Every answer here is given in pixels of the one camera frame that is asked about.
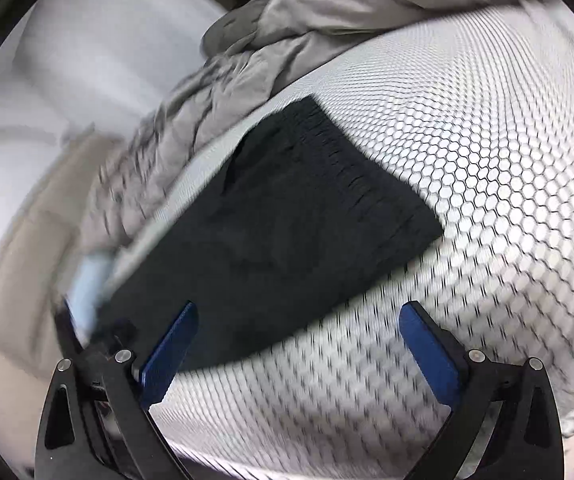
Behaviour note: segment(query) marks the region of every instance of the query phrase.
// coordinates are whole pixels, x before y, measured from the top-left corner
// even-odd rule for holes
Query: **beige cushion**
[[[69,287],[78,223],[100,164],[116,140],[72,142],[36,186],[0,245],[0,453],[32,466],[40,414],[61,358],[52,305]]]

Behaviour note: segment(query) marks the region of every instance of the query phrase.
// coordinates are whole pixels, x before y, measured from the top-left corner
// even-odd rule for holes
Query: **crumpled blanket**
[[[215,42],[216,50],[226,50],[181,81],[142,121],[131,142],[109,156],[90,193],[81,224],[82,249],[89,253],[129,245],[196,152],[287,85],[352,46],[445,13],[519,1],[254,2],[257,20],[255,11],[250,12],[251,25],[240,27],[239,34],[228,28],[228,37]]]

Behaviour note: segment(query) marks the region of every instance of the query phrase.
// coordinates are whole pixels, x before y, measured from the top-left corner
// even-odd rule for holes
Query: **black object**
[[[252,128],[98,313],[153,342],[179,304],[200,330],[183,370],[276,344],[421,254],[442,235],[407,185],[366,158],[311,97]]]
[[[407,322],[420,322],[405,339],[414,346],[410,338],[419,333],[433,338],[437,351],[451,360],[462,389],[451,415],[405,480],[452,480],[490,403],[498,400],[503,405],[494,433],[469,479],[563,480],[560,423],[541,361],[531,358],[523,366],[491,362],[480,351],[467,353],[416,301],[406,304],[401,317],[403,313]],[[36,479],[124,478],[94,405],[103,401],[109,403],[144,480],[189,480],[187,469],[139,404],[134,356],[119,362],[122,353],[117,349],[122,343],[111,339],[80,351],[67,309],[57,314],[57,330],[63,348],[74,353],[65,352],[67,359],[59,363],[45,400],[36,444]]]

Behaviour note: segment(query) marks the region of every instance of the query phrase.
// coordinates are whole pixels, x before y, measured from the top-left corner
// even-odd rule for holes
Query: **gray fabric bundle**
[[[217,29],[206,35],[206,50],[225,51],[181,81],[142,121],[132,141],[109,157],[82,221],[84,249],[129,245],[196,152],[287,85],[352,46],[442,14],[518,1],[254,2],[256,10],[244,17],[249,20],[244,26],[226,32],[223,27],[220,39]]]

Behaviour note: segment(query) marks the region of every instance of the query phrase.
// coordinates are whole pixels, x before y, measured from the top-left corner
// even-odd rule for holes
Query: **silver screw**
[[[114,359],[117,363],[126,363],[132,358],[132,352],[130,350],[119,350],[116,352]]]
[[[540,359],[532,357],[529,359],[529,366],[531,366],[534,370],[542,370],[544,365]]]
[[[58,361],[58,364],[56,365],[56,369],[59,372],[64,372],[70,366],[72,366],[72,362],[69,359],[61,359],[60,361]]]
[[[475,363],[481,363],[486,359],[486,356],[480,350],[470,350],[468,355],[469,359]]]

